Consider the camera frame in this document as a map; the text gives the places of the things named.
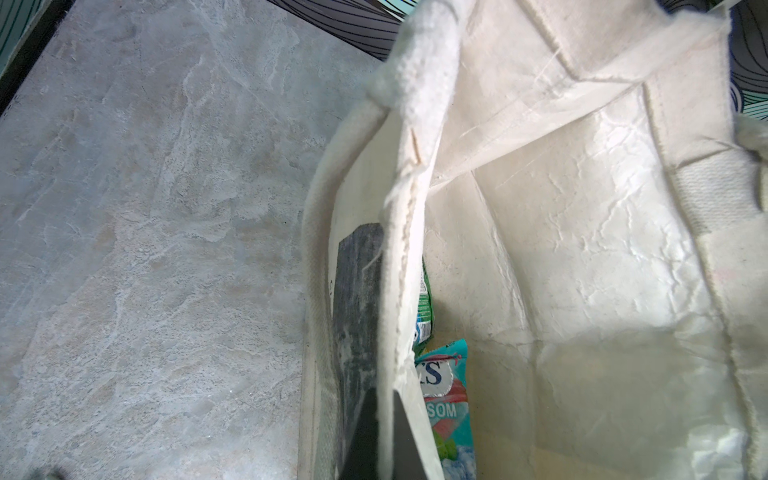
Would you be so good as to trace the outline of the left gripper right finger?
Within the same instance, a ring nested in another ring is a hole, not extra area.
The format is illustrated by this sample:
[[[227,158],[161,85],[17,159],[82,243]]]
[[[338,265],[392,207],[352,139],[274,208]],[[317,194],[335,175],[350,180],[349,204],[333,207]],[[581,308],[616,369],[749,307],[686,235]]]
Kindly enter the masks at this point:
[[[427,480],[406,411],[398,392],[394,393],[395,480]]]

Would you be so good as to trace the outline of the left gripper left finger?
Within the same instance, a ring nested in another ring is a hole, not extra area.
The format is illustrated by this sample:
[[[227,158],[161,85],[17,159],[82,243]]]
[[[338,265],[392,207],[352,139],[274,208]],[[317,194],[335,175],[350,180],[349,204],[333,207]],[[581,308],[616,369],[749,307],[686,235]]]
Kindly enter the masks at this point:
[[[378,478],[377,392],[369,389],[357,414],[349,448],[344,457],[341,480]]]

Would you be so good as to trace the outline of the red green candy bag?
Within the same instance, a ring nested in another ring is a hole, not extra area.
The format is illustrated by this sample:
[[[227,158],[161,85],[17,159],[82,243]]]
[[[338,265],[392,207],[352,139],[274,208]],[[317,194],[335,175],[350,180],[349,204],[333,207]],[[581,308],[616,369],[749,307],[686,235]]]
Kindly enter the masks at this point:
[[[466,382],[468,345],[463,339],[416,359],[422,395],[446,479],[477,478]]]

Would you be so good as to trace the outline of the green yellow snack bag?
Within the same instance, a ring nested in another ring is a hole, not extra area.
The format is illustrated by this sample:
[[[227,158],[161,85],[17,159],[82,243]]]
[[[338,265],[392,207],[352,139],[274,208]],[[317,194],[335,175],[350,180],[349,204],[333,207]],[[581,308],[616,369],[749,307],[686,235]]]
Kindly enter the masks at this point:
[[[420,355],[426,348],[428,342],[433,336],[434,312],[432,305],[432,295],[430,281],[425,264],[422,264],[419,299],[417,306],[417,319],[415,322],[414,339],[412,349],[416,356]]]

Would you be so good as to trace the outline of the beige canvas tote bag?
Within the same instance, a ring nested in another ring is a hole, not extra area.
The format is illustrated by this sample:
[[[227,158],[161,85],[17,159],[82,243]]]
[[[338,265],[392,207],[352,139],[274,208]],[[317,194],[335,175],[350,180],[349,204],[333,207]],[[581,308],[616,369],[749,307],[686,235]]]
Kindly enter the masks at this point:
[[[733,110],[732,3],[421,1],[340,124],[302,228],[298,475],[340,479],[416,359],[468,345],[479,479],[767,475],[767,126]],[[433,336],[412,349],[422,264]]]

